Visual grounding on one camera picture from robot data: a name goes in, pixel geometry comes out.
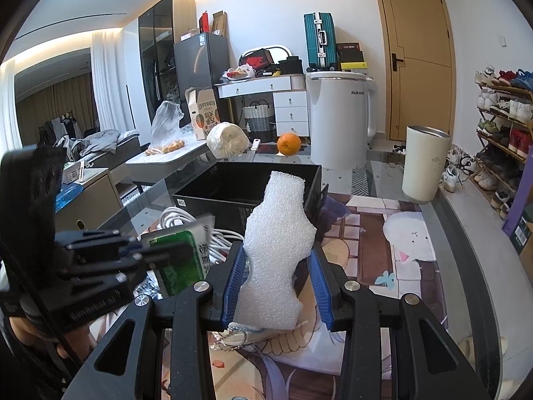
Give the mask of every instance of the laundry basket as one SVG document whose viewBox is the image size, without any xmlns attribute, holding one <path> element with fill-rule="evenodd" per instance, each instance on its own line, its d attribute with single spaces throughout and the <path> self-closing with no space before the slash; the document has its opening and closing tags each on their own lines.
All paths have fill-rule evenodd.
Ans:
<svg viewBox="0 0 533 400">
<path fill-rule="evenodd" d="M 251 139 L 259 139 L 262 143 L 273 141 L 274 108 L 271 108 L 267 101 L 254 101 L 251 106 L 245 106 L 243 108 L 243 116 L 246 130 Z"/>
<path fill-rule="evenodd" d="M 438 129 L 407 127 L 402 184 L 406 196 L 422 202 L 434 199 L 446 165 L 450 141 L 450 136 Z"/>
</svg>

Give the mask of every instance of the kettle handle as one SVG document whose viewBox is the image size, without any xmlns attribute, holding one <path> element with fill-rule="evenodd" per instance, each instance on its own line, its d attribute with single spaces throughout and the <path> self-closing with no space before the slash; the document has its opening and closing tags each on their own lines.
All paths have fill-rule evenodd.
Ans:
<svg viewBox="0 0 533 400">
<path fill-rule="evenodd" d="M 368 93 L 368 142 L 374 138 L 377 132 L 377 84 L 374 78 L 366 78 L 366 86 Z"/>
</svg>

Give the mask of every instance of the gray refrigerator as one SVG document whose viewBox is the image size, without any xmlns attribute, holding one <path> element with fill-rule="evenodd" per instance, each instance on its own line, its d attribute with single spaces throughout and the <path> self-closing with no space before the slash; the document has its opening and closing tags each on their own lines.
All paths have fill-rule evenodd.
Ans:
<svg viewBox="0 0 533 400">
<path fill-rule="evenodd" d="M 185 114 L 180 122 L 183 127 L 191 122 L 185 91 L 191 87 L 212 88 L 217 100 L 221 121 L 231 121 L 226 99 L 219 98 L 219 84 L 222 74 L 230 68 L 228 40 L 212 33 L 201 33 L 174 45 L 180 106 Z"/>
</svg>

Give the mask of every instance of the brown curtain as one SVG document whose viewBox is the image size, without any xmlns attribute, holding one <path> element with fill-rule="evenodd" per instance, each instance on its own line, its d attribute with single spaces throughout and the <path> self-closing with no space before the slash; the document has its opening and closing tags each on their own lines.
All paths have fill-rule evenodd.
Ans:
<svg viewBox="0 0 533 400">
<path fill-rule="evenodd" d="M 97 114 L 92 77 L 86 73 L 58 82 L 16 103 L 22 145 L 39 142 L 39 127 L 72 113 L 82 134 L 94 128 Z"/>
</svg>

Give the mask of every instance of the blue gripper pad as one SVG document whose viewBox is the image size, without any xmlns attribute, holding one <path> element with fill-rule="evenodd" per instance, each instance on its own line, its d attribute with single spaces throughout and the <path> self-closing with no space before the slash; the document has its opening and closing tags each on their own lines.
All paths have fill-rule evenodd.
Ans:
<svg viewBox="0 0 533 400">
<path fill-rule="evenodd" d="M 239 299 L 239 290 L 241 290 L 241 285 L 243 284 L 244 269 L 246 267 L 247 259 L 248 256 L 241 244 L 237 257 L 235 257 L 234 266 L 231 269 L 231 274 L 223 295 L 224 310 L 222 312 L 221 322 L 225 326 L 228 326 L 234 319 L 235 309 Z"/>
<path fill-rule="evenodd" d="M 313 284 L 314 297 L 316 298 L 320 318 L 326 324 L 328 330 L 331 330 L 334 322 L 331 308 L 331 293 L 314 248 L 311 250 L 309 257 L 307 257 L 307 269 L 309 270 L 309 276 Z"/>
</svg>

